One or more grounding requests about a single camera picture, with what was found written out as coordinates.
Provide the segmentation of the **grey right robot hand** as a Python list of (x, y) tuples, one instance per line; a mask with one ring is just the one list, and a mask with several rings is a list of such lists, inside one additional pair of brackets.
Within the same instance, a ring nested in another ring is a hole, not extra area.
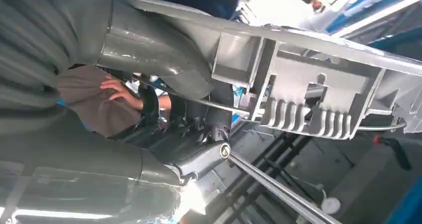
[[(184, 182), (230, 153), (232, 88), (211, 77), (238, 23), (155, 0), (0, 0), (0, 220), (148, 224), (179, 208)], [(109, 100), (110, 69), (158, 76), (170, 126)]]

